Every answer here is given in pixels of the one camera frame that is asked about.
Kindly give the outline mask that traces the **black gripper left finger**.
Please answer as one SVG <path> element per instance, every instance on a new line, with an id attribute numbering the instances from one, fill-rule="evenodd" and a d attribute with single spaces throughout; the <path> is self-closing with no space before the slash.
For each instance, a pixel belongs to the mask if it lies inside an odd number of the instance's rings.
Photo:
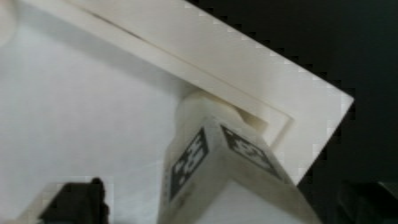
<path id="1" fill-rule="evenodd" d="M 100 178 L 88 183 L 70 182 L 40 215 L 41 224 L 111 224 L 105 203 L 105 184 Z"/>

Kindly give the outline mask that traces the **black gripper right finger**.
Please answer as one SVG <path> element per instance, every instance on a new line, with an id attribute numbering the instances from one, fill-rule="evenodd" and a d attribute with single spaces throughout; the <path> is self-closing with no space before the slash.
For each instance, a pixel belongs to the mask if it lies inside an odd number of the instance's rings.
<path id="1" fill-rule="evenodd" d="M 336 224 L 398 224 L 398 182 L 343 182 Z"/>

